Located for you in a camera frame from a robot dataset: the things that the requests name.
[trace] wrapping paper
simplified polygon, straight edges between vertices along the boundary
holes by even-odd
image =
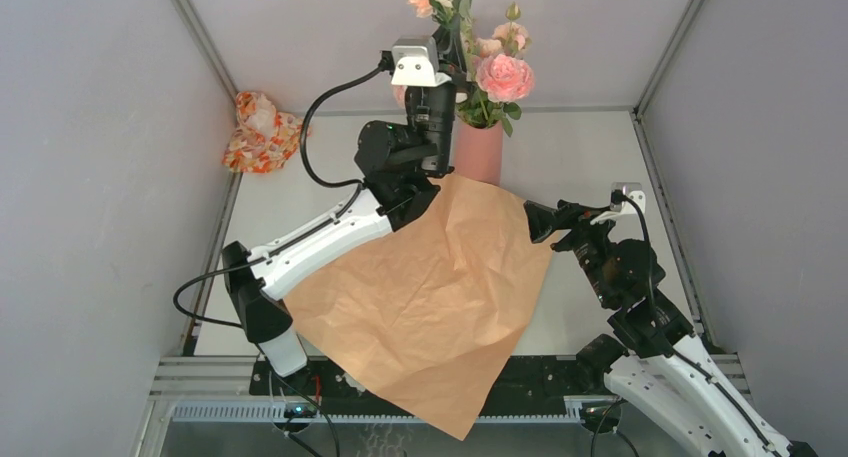
[[[379,397],[464,439],[530,322],[551,250],[523,199],[450,175],[424,215],[286,296],[297,331]]]
[[[265,94],[239,92],[236,118],[238,127],[223,159],[233,172],[266,173],[282,168],[297,150],[303,120],[277,112]]]

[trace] orange and white floral fabric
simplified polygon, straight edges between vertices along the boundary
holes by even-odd
[[[233,172],[271,172],[282,168],[295,153],[303,119],[277,112],[261,92],[236,96],[238,128],[233,132],[223,163]]]

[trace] white table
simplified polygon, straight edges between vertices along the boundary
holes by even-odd
[[[374,119],[403,122],[400,115],[318,117],[313,121],[309,156],[328,180],[361,175],[353,163],[362,126]],[[555,206],[558,199],[591,206],[609,204],[612,182],[641,182],[648,196],[651,242],[667,277],[660,288],[690,318],[669,240],[651,192],[648,172],[627,112],[525,113],[504,143],[501,187],[522,198]],[[348,189],[324,189],[303,170],[299,156],[266,175],[241,181],[225,243],[250,248],[285,235],[338,203]],[[620,221],[613,241],[641,239],[636,217]],[[237,321],[222,278],[212,286],[206,316]],[[612,333],[610,313],[598,304],[573,254],[555,254],[533,320],[513,355],[573,355],[601,333]],[[307,344],[307,353],[320,355]],[[204,324],[195,355],[256,355],[244,334]]]

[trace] pink vase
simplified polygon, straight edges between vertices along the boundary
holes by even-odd
[[[499,185],[503,125],[498,122],[488,129],[477,129],[461,120],[458,123],[459,132],[453,155],[455,172],[469,179]]]

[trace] robotic arm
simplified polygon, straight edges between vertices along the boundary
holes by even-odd
[[[577,354],[586,387],[603,385],[620,395],[693,456],[815,456],[809,445],[790,442],[748,404],[692,324],[656,288],[665,271],[647,241],[641,186],[615,184],[611,201],[605,208],[563,200],[556,209],[524,204],[532,241],[568,230],[551,248],[574,252],[601,307],[614,311],[607,322],[618,340],[601,335]],[[615,221],[630,214],[639,215],[646,240],[611,242]],[[656,373],[665,383],[652,377]]]
[[[291,316],[280,305],[285,295],[337,257],[415,221],[439,192],[430,178],[453,171],[454,107],[469,85],[458,36],[457,18],[450,28],[402,38],[391,52],[383,51],[379,69],[393,73],[393,84],[407,86],[406,124],[365,124],[354,157],[364,179],[349,199],[265,245],[248,250],[236,241],[223,249],[227,291],[247,339],[280,376],[307,363]]]

